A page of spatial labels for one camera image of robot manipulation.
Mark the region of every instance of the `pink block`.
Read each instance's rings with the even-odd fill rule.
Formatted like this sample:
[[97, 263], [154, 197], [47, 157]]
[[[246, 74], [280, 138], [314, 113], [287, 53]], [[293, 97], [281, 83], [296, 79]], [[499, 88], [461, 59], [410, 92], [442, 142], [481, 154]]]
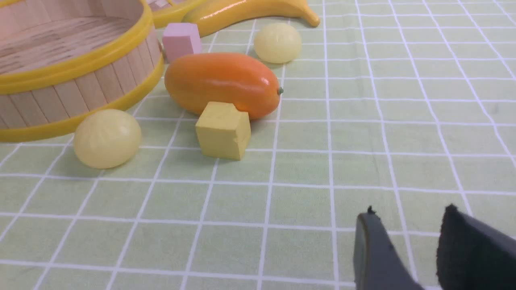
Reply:
[[201, 53], [202, 43], [197, 24], [168, 24], [163, 32], [163, 46], [169, 63], [183, 55]]

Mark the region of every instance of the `yellow block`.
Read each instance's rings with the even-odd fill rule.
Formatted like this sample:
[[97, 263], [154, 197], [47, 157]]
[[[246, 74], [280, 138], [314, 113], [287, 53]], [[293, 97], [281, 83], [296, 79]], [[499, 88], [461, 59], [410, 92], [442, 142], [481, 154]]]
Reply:
[[241, 160], [251, 138], [249, 114], [230, 103], [209, 102], [195, 125], [202, 154]]

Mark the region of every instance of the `plastic banana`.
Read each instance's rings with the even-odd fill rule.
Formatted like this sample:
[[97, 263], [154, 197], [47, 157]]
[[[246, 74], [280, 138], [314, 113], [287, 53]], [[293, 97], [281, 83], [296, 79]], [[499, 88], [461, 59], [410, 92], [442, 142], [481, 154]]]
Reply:
[[302, 18], [312, 27], [320, 23], [307, 0], [207, 0], [186, 13], [183, 22], [197, 24], [205, 37], [243, 20], [271, 16]]

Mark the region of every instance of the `checkered tablecloth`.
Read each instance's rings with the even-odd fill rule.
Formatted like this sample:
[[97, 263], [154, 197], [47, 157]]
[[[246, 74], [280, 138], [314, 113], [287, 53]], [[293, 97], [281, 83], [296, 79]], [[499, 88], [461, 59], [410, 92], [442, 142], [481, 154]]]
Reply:
[[428, 289], [446, 205], [516, 236], [516, 1], [309, 3], [318, 28], [203, 38], [252, 56], [266, 24], [303, 39], [270, 66], [285, 92], [242, 161], [201, 154], [163, 81], [130, 110], [144, 139], [120, 168], [84, 167], [72, 136], [0, 144], [0, 288], [353, 289], [369, 205]]

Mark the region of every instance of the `wooden block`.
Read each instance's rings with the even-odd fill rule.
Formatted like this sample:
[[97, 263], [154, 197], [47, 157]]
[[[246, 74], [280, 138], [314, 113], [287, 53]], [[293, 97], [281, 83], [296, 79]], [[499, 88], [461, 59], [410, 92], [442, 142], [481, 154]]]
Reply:
[[170, 23], [163, 32], [163, 46], [169, 63], [187, 54], [202, 52], [201, 37], [195, 23]]
[[249, 114], [230, 103], [209, 102], [196, 125], [202, 154], [241, 160], [251, 138]]

